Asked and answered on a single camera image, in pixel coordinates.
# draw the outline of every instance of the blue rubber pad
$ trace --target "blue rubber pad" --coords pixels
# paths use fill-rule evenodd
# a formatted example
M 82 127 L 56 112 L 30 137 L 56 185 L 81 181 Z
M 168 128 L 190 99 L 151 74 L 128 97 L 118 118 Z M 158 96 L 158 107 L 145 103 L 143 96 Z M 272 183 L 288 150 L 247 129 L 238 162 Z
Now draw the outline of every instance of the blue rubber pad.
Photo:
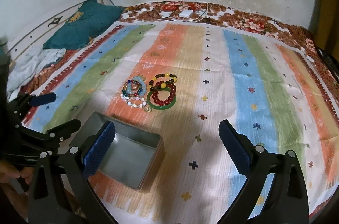
M 85 179 L 96 173 L 114 138 L 115 126 L 114 123 L 109 122 L 102 129 L 100 136 L 83 158 L 83 175 Z
M 41 96 L 32 97 L 29 101 L 29 105 L 32 107 L 37 107 L 43 104 L 50 104 L 57 99 L 57 95 L 54 93 L 48 93 Z
M 228 124 L 225 121 L 220 123 L 220 139 L 226 147 L 228 154 L 230 155 L 238 172 L 247 176 L 250 174 L 251 158 L 241 142 L 238 140 L 236 136 L 237 132 L 234 130 L 231 124 Z

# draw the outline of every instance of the white beaded bracelet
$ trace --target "white beaded bracelet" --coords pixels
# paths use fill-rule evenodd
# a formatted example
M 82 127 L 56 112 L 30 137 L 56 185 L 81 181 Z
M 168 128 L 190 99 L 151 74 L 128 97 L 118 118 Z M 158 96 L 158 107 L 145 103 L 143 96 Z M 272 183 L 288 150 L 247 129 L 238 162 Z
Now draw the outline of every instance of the white beaded bracelet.
M 120 97 L 123 101 L 125 101 L 127 103 L 128 106 L 130 107 L 134 107 L 134 108 L 140 108 L 142 109 L 143 107 L 146 106 L 147 102 L 144 98 L 140 98 L 140 97 L 126 97 L 123 94 L 120 94 Z M 131 100 L 141 100 L 141 104 L 136 105 L 134 103 L 131 102 Z

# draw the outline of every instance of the green stripe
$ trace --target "green stripe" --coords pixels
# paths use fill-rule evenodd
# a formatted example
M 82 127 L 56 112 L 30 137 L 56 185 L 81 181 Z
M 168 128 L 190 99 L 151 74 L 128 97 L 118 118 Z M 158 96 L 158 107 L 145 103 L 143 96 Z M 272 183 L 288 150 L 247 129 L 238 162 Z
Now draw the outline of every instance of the green stripe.
M 284 80 L 273 68 L 258 40 L 247 35 L 242 37 L 251 53 L 255 56 L 260 76 L 264 82 L 271 113 L 278 132 L 279 153 L 285 154 L 289 149 L 294 150 L 305 176 L 304 144 L 302 143 L 303 128 L 291 102 L 290 95 L 287 94 Z
M 91 98 L 91 89 L 96 89 L 101 85 L 107 73 L 100 75 L 102 71 L 112 72 L 119 63 L 119 60 L 112 62 L 112 58 L 123 58 L 140 40 L 143 39 L 145 32 L 154 28 L 155 25 L 140 25 L 130 31 L 119 43 L 107 53 L 105 53 L 97 63 L 95 63 L 82 77 L 81 81 L 72 89 L 65 100 L 55 111 L 53 118 L 45 125 L 44 132 L 66 121 L 73 119 L 70 108 L 78 105 L 80 108 Z

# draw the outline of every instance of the green jade bangle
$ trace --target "green jade bangle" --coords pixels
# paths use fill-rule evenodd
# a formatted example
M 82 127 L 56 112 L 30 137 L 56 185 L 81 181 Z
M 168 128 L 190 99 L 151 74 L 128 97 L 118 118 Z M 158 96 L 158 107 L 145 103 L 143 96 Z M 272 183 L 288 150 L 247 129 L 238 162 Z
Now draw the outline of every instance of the green jade bangle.
M 160 88 L 160 89 L 157 89 L 157 91 L 167 91 L 167 92 L 170 92 L 171 89 L 166 87 L 166 88 Z M 174 99 L 173 101 L 170 103 L 170 104 L 167 104 L 167 105 L 163 105 L 163 106 L 157 106 L 157 105 L 154 105 L 150 102 L 150 97 L 151 95 L 153 94 L 152 91 L 150 91 L 147 95 L 147 103 L 150 107 L 152 107 L 153 109 L 156 109 L 156 110 L 166 110 L 168 108 L 171 108 L 175 102 L 177 101 L 177 95 L 174 96 Z

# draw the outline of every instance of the blue stripe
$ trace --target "blue stripe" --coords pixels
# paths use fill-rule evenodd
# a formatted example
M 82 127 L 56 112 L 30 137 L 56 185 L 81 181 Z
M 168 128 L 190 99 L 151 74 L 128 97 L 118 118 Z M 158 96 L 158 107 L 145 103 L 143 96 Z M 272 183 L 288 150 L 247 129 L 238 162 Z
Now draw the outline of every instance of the blue stripe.
M 65 100 L 67 95 L 72 89 L 81 81 L 82 76 L 94 65 L 101 57 L 103 57 L 109 50 L 113 49 L 131 30 L 134 30 L 139 25 L 125 26 L 123 30 L 117 31 L 109 39 L 101 43 L 95 51 L 89 54 L 86 59 L 82 61 L 73 72 L 68 75 L 67 79 L 63 81 L 59 87 L 54 89 L 54 93 L 57 95 L 55 102 L 38 107 L 33 120 L 29 127 L 35 131 L 42 132 L 44 126 L 53 118 L 53 115 L 61 103 Z
M 246 135 L 253 145 L 262 143 L 269 152 L 276 153 L 278 150 L 278 139 L 275 122 L 270 111 L 256 59 L 251 54 L 241 34 L 224 30 L 224 37 L 235 81 L 238 104 L 237 123 L 234 128 L 238 133 Z M 252 104 L 257 106 L 257 110 L 251 108 Z M 230 176 L 232 178 L 230 179 L 231 194 L 229 206 L 237 197 L 246 181 L 245 176 L 240 175 L 235 166 L 233 166 Z M 273 174 L 268 175 L 261 193 L 261 196 L 265 199 L 272 180 Z M 255 206 L 250 218 L 258 215 L 262 207 L 263 204 Z

